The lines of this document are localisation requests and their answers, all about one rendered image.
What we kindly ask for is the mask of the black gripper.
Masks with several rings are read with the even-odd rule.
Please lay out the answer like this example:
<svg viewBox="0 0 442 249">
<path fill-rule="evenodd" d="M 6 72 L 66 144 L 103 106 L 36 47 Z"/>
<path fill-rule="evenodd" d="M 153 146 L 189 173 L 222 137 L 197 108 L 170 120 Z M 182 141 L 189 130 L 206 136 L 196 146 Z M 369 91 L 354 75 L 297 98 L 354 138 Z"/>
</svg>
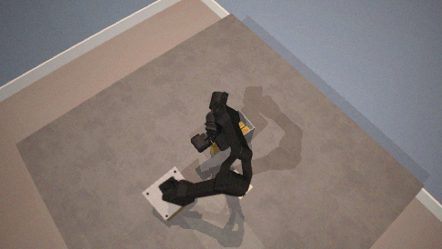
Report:
<svg viewBox="0 0 442 249">
<path fill-rule="evenodd" d="M 206 135 L 204 133 L 195 135 L 194 137 L 191 138 L 191 143 L 199 153 L 202 153 L 209 146 L 213 144 L 211 142 L 212 137 L 216 134 L 220 134 L 223 129 L 224 129 L 223 127 L 221 127 L 217 131 L 211 131 L 206 129 L 207 130 Z"/>
</svg>

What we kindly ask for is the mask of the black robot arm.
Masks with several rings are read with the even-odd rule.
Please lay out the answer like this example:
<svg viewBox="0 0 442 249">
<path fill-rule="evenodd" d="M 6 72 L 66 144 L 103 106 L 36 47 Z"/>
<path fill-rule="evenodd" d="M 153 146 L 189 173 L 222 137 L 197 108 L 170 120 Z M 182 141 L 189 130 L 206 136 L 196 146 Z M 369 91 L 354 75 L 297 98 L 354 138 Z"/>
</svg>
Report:
<svg viewBox="0 0 442 249">
<path fill-rule="evenodd" d="M 239 112 L 226 105 L 228 93 L 212 93 L 209 112 L 206 115 L 206 129 L 217 131 L 221 127 L 224 129 L 220 134 L 212 137 L 221 151 L 231 148 L 230 156 L 221 164 L 216 178 L 199 183 L 191 183 L 186 180 L 177 181 L 173 176 L 158 186 L 162 193 L 163 201 L 185 206 L 192 204 L 195 199 L 219 194 L 226 194 L 235 197 L 246 195 L 251 179 L 251 160 L 253 152 L 249 148 L 246 139 L 239 126 Z M 236 160 L 241 160 L 243 175 L 230 170 L 231 164 Z M 173 178 L 172 178 L 173 177 Z"/>
</svg>

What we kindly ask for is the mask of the grey open bin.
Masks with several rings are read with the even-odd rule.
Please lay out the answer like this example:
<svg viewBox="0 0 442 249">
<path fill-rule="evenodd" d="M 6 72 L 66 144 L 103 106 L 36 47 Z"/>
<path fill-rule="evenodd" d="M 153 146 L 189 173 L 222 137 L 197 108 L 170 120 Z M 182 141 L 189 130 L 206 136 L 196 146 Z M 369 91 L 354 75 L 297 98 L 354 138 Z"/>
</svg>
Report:
<svg viewBox="0 0 442 249">
<path fill-rule="evenodd" d="M 247 144 L 249 144 L 252 140 L 255 127 L 247 120 L 247 118 L 242 114 L 242 112 L 239 109 L 237 111 L 239 112 L 240 122 L 242 122 L 245 125 L 245 127 L 247 126 L 250 129 L 247 133 L 244 134 L 246 142 Z"/>
</svg>

